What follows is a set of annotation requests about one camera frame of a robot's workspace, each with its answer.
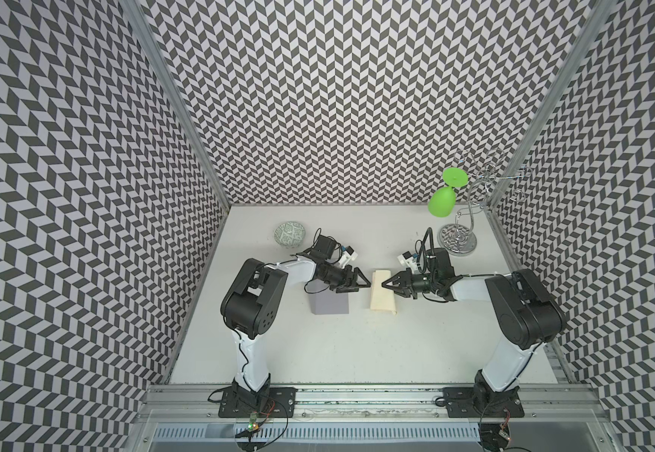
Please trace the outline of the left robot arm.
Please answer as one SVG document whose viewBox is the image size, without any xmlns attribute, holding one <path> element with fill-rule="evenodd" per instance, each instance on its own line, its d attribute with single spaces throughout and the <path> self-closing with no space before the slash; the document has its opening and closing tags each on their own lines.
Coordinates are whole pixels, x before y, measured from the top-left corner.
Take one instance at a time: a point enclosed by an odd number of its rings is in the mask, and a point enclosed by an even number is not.
<svg viewBox="0 0 655 452">
<path fill-rule="evenodd" d="M 220 306 L 225 326 L 231 331 L 238 353 L 237 387 L 250 395 L 269 388 L 270 373 L 259 356 L 259 337 L 272 327 L 288 286 L 321 282 L 335 294 L 359 292 L 371 286 L 369 279 L 350 263 L 329 262 L 308 252 L 279 263 L 244 261 Z"/>
</svg>

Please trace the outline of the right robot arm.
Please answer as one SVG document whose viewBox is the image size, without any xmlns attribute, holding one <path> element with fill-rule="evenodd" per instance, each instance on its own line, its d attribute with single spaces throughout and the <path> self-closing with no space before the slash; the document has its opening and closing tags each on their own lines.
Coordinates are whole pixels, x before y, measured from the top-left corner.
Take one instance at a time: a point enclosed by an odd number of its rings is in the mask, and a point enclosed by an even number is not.
<svg viewBox="0 0 655 452">
<path fill-rule="evenodd" d="M 447 250 L 422 250 L 418 258 L 423 263 L 417 271 L 407 267 L 381 287 L 401 298 L 490 304 L 502 338 L 489 363 L 477 372 L 474 389 L 488 397 L 517 389 L 534 354 L 566 329 L 566 316 L 555 297 L 530 269 L 459 275 Z"/>
</svg>

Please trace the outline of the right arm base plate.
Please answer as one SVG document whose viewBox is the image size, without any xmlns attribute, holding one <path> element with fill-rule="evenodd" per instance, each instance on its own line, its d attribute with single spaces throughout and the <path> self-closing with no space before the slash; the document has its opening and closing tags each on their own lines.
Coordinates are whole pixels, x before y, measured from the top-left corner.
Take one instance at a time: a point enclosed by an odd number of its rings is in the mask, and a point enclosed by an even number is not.
<svg viewBox="0 0 655 452">
<path fill-rule="evenodd" d="M 525 410 L 519 399 L 519 387 L 494 392 L 483 386 L 444 387 L 442 397 L 451 418 L 500 417 L 523 418 Z"/>
</svg>

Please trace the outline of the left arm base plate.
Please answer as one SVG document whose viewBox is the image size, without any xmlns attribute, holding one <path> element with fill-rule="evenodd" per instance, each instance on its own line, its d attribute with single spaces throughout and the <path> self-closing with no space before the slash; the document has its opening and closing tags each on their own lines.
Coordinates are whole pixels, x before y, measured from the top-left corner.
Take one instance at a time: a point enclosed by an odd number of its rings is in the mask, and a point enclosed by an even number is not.
<svg viewBox="0 0 655 452">
<path fill-rule="evenodd" d="M 218 407 L 220 418 L 248 418 L 251 414 L 259 417 L 292 418 L 295 413 L 295 387 L 269 387 L 253 393 L 239 385 L 227 388 Z"/>
</svg>

